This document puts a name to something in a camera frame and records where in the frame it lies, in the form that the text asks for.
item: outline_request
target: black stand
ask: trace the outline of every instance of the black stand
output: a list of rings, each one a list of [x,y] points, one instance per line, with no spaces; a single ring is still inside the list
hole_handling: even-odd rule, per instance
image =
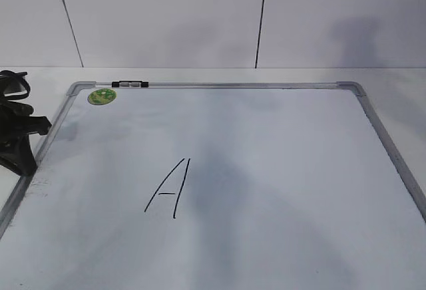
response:
[[[51,123],[46,117],[30,117],[34,112],[32,106],[11,101],[29,96],[31,88],[24,79],[26,74],[0,72],[0,165],[18,175],[30,176],[37,165],[28,135],[46,135]],[[24,94],[13,94],[24,90]]]

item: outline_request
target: round sticker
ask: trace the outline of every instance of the round sticker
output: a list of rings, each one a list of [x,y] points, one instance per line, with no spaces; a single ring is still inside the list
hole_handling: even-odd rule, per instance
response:
[[[105,105],[112,102],[117,97],[117,93],[108,88],[102,88],[91,92],[87,100],[92,105]]]

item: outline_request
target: whiteboard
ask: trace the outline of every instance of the whiteboard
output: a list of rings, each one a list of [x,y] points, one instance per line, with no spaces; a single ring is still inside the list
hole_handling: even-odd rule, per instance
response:
[[[426,289],[425,222],[362,93],[154,84],[89,104],[101,86],[70,91],[41,148],[0,289]]]

